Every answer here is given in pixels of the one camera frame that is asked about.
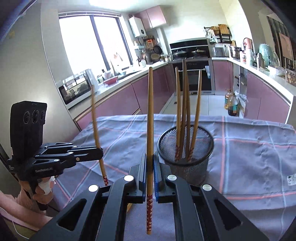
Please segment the pink forearm sleeve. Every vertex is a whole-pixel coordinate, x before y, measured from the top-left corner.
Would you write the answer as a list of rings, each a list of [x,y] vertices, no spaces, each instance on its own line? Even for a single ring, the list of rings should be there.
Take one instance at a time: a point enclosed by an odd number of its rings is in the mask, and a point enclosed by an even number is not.
[[[44,213],[37,213],[21,206],[11,195],[3,192],[1,192],[1,214],[2,212],[4,212],[4,217],[12,218],[12,221],[16,221],[17,224],[35,231],[41,229],[52,219]]]

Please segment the left hand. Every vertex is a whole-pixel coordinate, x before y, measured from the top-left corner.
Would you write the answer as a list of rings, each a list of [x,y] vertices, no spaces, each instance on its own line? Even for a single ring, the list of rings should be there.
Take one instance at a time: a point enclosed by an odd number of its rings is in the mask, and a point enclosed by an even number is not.
[[[28,181],[18,181],[21,185],[21,191],[17,198],[15,198],[16,203],[37,213],[45,213],[44,211],[41,211],[37,205],[37,203],[41,204],[49,204],[51,200],[53,199],[53,191],[49,192],[48,194],[45,194],[44,190],[38,185],[35,189],[35,194],[33,197],[29,198],[27,196],[27,192],[29,193],[31,191],[30,185]]]

